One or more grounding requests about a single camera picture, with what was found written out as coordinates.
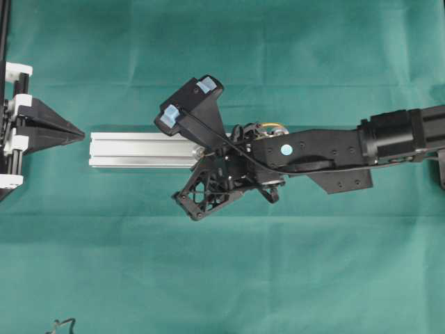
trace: blue dot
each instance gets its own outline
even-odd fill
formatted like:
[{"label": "blue dot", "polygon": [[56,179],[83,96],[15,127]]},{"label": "blue dot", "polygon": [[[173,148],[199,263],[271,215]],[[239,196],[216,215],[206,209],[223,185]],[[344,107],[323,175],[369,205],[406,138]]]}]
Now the blue dot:
[{"label": "blue dot", "polygon": [[290,146],[289,144],[284,144],[284,145],[281,147],[281,153],[282,153],[283,155],[291,155],[292,152],[293,152],[293,148],[292,148],[292,146]]}]

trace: aluminum profile bar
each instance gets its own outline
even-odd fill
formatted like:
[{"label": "aluminum profile bar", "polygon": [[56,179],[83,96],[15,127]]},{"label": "aluminum profile bar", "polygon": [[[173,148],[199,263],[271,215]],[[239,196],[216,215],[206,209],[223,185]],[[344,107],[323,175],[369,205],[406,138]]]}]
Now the aluminum profile bar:
[{"label": "aluminum profile bar", "polygon": [[202,151],[180,135],[93,132],[89,164],[95,168],[190,168]]}]

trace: green tablecloth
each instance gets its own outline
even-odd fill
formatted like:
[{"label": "green tablecloth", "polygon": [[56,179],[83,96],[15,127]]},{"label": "green tablecloth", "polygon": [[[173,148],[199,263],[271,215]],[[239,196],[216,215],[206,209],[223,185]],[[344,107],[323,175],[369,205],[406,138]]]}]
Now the green tablecloth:
[{"label": "green tablecloth", "polygon": [[[442,0],[13,0],[8,61],[87,133],[150,125],[209,73],[225,124],[351,126],[445,102]],[[89,140],[25,158],[0,204],[0,331],[443,333],[433,163],[326,195],[305,177],[199,223],[187,170],[93,170]]]}]

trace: cable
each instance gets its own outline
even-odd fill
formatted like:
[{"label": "cable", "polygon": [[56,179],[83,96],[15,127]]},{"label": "cable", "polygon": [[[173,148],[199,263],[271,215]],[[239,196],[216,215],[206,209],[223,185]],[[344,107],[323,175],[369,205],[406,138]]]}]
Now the cable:
[{"label": "cable", "polygon": [[262,127],[283,127],[284,125],[281,123],[276,122],[266,122],[266,123],[260,123]]},{"label": "cable", "polygon": [[281,175],[295,175],[295,176],[297,176],[297,175],[311,175],[311,174],[319,174],[319,173],[328,173],[328,172],[329,173],[341,173],[341,172],[353,172],[353,171],[356,171],[356,170],[371,170],[371,169],[374,169],[374,168],[384,168],[384,167],[390,167],[390,166],[397,166],[397,165],[400,165],[400,164],[404,164],[405,162],[408,162],[408,161],[395,161],[395,162],[389,162],[389,163],[386,163],[386,164],[371,165],[371,166],[350,166],[350,167],[336,168],[336,169],[325,168],[325,169],[318,169],[318,170],[307,170],[307,171],[302,171],[302,172],[284,172],[284,171],[281,171],[281,170],[276,170],[276,169],[270,168],[269,166],[263,164],[262,162],[256,160],[255,158],[252,158],[250,155],[248,155],[246,152],[244,152],[244,150],[240,149],[238,146],[233,144],[226,136],[223,136],[223,135],[219,134],[218,132],[216,132],[215,130],[213,130],[210,126],[208,126],[206,123],[202,122],[195,115],[192,115],[190,112],[188,112],[187,110],[184,110],[184,109],[181,109],[181,111],[184,112],[187,116],[190,116],[196,122],[198,122],[202,127],[207,129],[211,133],[215,134],[219,139],[221,139],[228,146],[230,146],[231,148],[236,150],[239,154],[243,155],[247,160],[249,160],[253,164],[255,164],[257,166],[260,166],[261,168],[263,168],[265,170],[268,170],[269,172],[272,172],[272,173],[278,173],[278,174],[281,174]]},{"label": "cable", "polygon": [[69,334],[74,334],[74,325],[76,323],[76,319],[75,318],[69,318],[66,320],[63,320],[62,322],[60,322],[59,320],[54,320],[54,325],[53,325],[53,330],[51,332],[46,332],[45,334],[56,334],[56,331],[59,327],[62,327],[66,324],[70,323],[70,329],[69,329]]}]

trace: white plastic part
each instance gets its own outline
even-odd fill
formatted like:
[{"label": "white plastic part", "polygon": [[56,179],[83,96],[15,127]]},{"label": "white plastic part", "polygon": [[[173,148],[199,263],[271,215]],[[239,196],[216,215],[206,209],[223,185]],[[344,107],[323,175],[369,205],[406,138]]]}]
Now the white plastic part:
[{"label": "white plastic part", "polygon": [[6,62],[5,80],[7,82],[13,83],[14,81],[17,81],[20,77],[20,73],[31,76],[33,75],[33,67],[23,64]]},{"label": "white plastic part", "polygon": [[216,88],[216,83],[210,77],[205,77],[203,80],[198,81],[197,86],[201,88],[204,94],[207,94],[209,91]]},{"label": "white plastic part", "polygon": [[5,157],[13,153],[13,150],[25,152],[29,146],[29,137],[16,135],[17,129],[12,129],[8,140],[5,143],[3,152]]},{"label": "white plastic part", "polygon": [[12,120],[15,120],[19,114],[19,106],[31,106],[33,104],[33,96],[29,94],[17,94],[13,100],[8,102],[8,110],[14,111],[11,115]]},{"label": "white plastic part", "polygon": [[16,189],[22,184],[22,175],[0,174],[0,189]]},{"label": "white plastic part", "polygon": [[164,114],[161,116],[161,122],[163,122],[169,128],[172,128],[176,124],[176,119],[178,116],[179,110],[171,104],[165,108]]}]

